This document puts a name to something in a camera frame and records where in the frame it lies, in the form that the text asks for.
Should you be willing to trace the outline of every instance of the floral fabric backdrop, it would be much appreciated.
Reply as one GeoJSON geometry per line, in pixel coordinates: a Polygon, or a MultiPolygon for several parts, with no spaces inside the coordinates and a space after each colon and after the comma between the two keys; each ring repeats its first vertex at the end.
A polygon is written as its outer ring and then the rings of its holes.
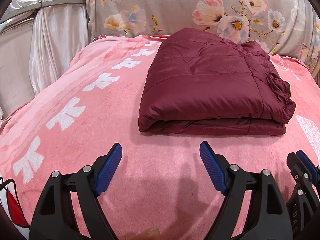
{"type": "Polygon", "coordinates": [[[87,0],[87,10],[92,38],[194,27],[298,58],[320,85],[320,20],[308,0],[87,0]]]}

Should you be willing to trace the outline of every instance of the white patterned patch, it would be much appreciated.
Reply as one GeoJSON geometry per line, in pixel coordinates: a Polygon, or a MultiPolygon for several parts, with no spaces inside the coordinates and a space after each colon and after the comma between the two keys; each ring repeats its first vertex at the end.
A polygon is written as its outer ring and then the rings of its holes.
{"type": "Polygon", "coordinates": [[[120,69],[122,67],[133,68],[140,63],[141,63],[141,60],[134,61],[133,58],[126,58],[120,64],[113,66],[112,69],[120,69]]]}
{"type": "Polygon", "coordinates": [[[88,92],[88,91],[91,91],[94,87],[104,89],[105,87],[110,85],[111,82],[115,82],[119,79],[119,77],[109,77],[110,75],[111,73],[102,73],[95,82],[86,86],[82,91],[88,92]]]}
{"type": "Polygon", "coordinates": [[[162,43],[162,41],[150,41],[150,43],[145,44],[144,46],[150,47],[150,46],[152,46],[153,44],[160,45],[161,43],[162,43]]]}
{"type": "Polygon", "coordinates": [[[51,130],[58,122],[61,127],[61,131],[67,129],[75,121],[72,117],[79,117],[85,109],[85,106],[75,106],[80,101],[79,98],[72,98],[69,103],[53,117],[47,124],[47,128],[51,130]]]}
{"type": "Polygon", "coordinates": [[[320,132],[317,125],[313,121],[299,115],[297,115],[297,120],[315,151],[320,163],[320,132]]]}
{"type": "Polygon", "coordinates": [[[40,138],[39,136],[36,136],[30,144],[30,147],[26,155],[24,155],[12,166],[15,176],[17,176],[20,173],[20,171],[22,171],[23,184],[26,184],[29,181],[31,181],[31,179],[33,178],[33,172],[38,171],[44,159],[42,155],[36,153],[36,150],[38,149],[39,145],[40,138]]]}
{"type": "Polygon", "coordinates": [[[143,55],[143,56],[150,56],[150,55],[154,54],[155,52],[156,52],[155,50],[141,49],[141,50],[139,51],[139,53],[133,54],[132,56],[133,56],[133,57],[139,57],[139,56],[141,56],[141,55],[143,55]]]}

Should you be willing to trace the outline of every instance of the white fabric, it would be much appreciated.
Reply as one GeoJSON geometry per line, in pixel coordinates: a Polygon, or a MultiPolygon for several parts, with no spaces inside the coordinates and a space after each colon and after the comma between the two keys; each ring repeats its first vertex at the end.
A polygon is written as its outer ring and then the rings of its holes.
{"type": "MultiPolygon", "coordinates": [[[[13,0],[6,12],[40,1],[13,0]]],[[[87,45],[86,21],[84,4],[39,10],[34,21],[29,62],[30,80],[35,95],[54,83],[68,69],[75,54],[87,45]]]]}
{"type": "Polygon", "coordinates": [[[3,117],[35,96],[29,78],[32,30],[33,22],[0,34],[0,106],[3,117]]]}

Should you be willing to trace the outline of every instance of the burgundy blanket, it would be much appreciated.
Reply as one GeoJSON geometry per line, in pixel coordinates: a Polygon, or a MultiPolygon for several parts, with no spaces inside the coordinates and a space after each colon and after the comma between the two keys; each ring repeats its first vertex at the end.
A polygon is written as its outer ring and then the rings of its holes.
{"type": "Polygon", "coordinates": [[[255,41],[236,45],[194,28],[164,41],[143,90],[141,132],[282,135],[295,103],[255,41]]]}

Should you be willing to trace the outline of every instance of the gray metal bar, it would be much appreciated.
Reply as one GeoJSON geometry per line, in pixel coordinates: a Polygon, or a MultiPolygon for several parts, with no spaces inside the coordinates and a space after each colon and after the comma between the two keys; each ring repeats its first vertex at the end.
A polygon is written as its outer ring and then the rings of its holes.
{"type": "Polygon", "coordinates": [[[16,17],[20,14],[29,12],[29,11],[34,11],[36,9],[41,9],[44,7],[49,7],[49,6],[56,6],[56,5],[68,5],[68,4],[85,4],[85,0],[53,0],[53,1],[46,1],[46,2],[38,2],[36,4],[28,5],[23,8],[14,10],[10,13],[5,14],[1,20],[0,24],[6,22],[7,20],[16,17]]]}

